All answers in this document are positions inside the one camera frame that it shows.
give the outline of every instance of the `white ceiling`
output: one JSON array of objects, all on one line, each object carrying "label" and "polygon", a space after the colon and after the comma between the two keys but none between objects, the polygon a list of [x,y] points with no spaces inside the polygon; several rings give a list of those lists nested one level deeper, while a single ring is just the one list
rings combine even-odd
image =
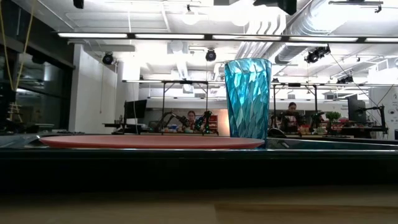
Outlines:
[{"label": "white ceiling", "polygon": [[[26,0],[13,0],[18,5],[29,11],[31,2]],[[236,26],[232,21],[248,18],[273,20],[280,9],[248,9],[250,1],[241,0],[239,7],[213,7],[213,0],[201,0],[200,7],[194,7],[197,2],[192,2],[192,9],[199,13],[199,21],[195,25],[184,23],[186,4],[143,3],[143,1],[111,3],[113,0],[85,0],[85,9],[73,7],[72,0],[37,0],[35,16],[44,21],[55,30],[81,31],[81,32],[176,32],[176,33],[244,33],[248,26]],[[299,8],[308,0],[298,2]],[[374,8],[361,9],[350,15],[347,22],[337,28],[332,35],[398,35],[398,1],[384,0],[383,10],[376,14]],[[170,73],[175,69],[173,55],[167,55],[167,41],[130,41],[130,40],[98,40],[91,44],[124,44],[135,45],[136,53],[142,59],[143,73]],[[197,45],[215,48],[217,60],[233,60],[238,52],[240,42],[189,42]],[[370,60],[373,56],[398,55],[398,45],[367,45],[367,44],[331,44],[332,54],[340,62],[343,69],[351,68],[357,64],[356,57],[361,57],[361,63]],[[319,62],[307,65],[303,61],[304,55],[298,56],[292,64],[295,67],[286,67],[282,71],[285,77],[329,77],[341,72],[334,60],[328,56]],[[213,63],[205,60],[205,54],[197,53],[187,56],[188,69],[213,71]],[[363,75],[366,70],[358,71]]]}]

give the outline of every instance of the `pink plate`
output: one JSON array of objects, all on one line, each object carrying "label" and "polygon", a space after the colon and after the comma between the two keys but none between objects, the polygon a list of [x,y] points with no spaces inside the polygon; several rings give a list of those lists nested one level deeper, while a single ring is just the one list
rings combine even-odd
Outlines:
[{"label": "pink plate", "polygon": [[40,138],[50,147],[136,149],[253,149],[264,140],[206,136],[83,135]]}]

